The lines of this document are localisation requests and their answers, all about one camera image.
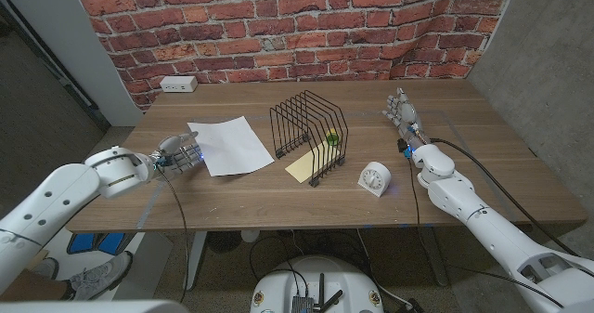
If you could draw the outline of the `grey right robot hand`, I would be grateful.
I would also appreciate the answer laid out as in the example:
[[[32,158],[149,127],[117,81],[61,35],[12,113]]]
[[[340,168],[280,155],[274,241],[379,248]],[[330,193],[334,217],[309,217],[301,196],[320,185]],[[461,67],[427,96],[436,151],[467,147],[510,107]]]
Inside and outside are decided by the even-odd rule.
[[[396,95],[390,95],[386,102],[387,109],[382,114],[396,126],[398,134],[411,149],[416,150],[430,143],[417,110],[401,87],[397,87]]]

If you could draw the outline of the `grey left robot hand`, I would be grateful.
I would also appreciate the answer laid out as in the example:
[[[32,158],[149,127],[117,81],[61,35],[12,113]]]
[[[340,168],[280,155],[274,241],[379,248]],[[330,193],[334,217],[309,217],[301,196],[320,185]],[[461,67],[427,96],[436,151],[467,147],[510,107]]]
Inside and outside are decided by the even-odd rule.
[[[200,146],[196,143],[198,132],[189,132],[163,139],[150,157],[164,173],[181,175],[203,161]]]

